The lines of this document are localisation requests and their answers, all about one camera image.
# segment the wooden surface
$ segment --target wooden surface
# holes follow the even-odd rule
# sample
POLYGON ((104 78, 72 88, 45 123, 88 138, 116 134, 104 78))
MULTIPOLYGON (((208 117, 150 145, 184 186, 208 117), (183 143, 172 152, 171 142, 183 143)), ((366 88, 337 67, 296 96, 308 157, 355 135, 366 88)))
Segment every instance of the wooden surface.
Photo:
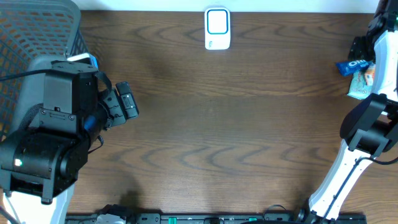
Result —
MULTIPOLYGON (((326 176, 341 122, 359 103, 346 96, 351 77, 335 62, 371 18, 232 13, 231 47, 209 51, 203 13, 83 12, 90 52, 114 84, 130 83, 141 113, 103 133, 69 212, 113 203, 165 213, 300 206, 326 176)), ((396 170, 371 165, 342 211, 397 223, 396 170)))

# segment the snack package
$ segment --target snack package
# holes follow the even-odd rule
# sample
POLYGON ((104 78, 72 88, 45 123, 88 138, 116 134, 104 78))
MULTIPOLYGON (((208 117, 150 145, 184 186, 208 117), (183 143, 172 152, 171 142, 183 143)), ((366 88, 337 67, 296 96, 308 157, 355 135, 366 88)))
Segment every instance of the snack package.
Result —
POLYGON ((376 65, 371 63, 367 70, 357 71, 349 86, 348 96, 363 100, 371 94, 376 65))
POLYGON ((336 63, 340 74, 344 77, 347 75, 351 75, 359 70, 367 69, 370 66, 371 62, 367 62, 365 60, 356 60, 352 62, 339 62, 336 63))

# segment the basket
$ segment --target basket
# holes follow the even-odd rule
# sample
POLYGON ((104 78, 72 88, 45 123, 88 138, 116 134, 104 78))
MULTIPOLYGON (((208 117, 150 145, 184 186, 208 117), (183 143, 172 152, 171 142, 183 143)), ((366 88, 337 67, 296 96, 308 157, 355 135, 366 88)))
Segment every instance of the basket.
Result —
MULTIPOLYGON (((80 10, 69 0, 0 0, 0 76, 27 70, 41 55, 87 52, 80 10)), ((10 130, 22 78, 0 83, 0 139, 10 130)))

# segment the laundry basket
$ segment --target laundry basket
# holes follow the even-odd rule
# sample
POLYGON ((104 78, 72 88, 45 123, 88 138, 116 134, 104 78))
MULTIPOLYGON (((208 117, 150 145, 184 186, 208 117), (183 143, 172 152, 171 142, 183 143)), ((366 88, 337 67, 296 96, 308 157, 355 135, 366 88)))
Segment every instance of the laundry basket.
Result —
MULTIPOLYGON (((40 55, 87 52, 80 10, 69 0, 0 0, 0 76, 24 72, 40 55)), ((22 78, 0 82, 0 139, 9 132, 22 78)))

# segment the green indicator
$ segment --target green indicator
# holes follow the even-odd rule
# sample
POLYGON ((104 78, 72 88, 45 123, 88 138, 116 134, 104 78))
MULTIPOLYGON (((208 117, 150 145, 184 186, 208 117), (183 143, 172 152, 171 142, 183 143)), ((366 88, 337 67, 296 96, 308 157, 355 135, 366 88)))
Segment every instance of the green indicator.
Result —
POLYGON ((177 218, 169 218, 169 224, 177 224, 177 218))

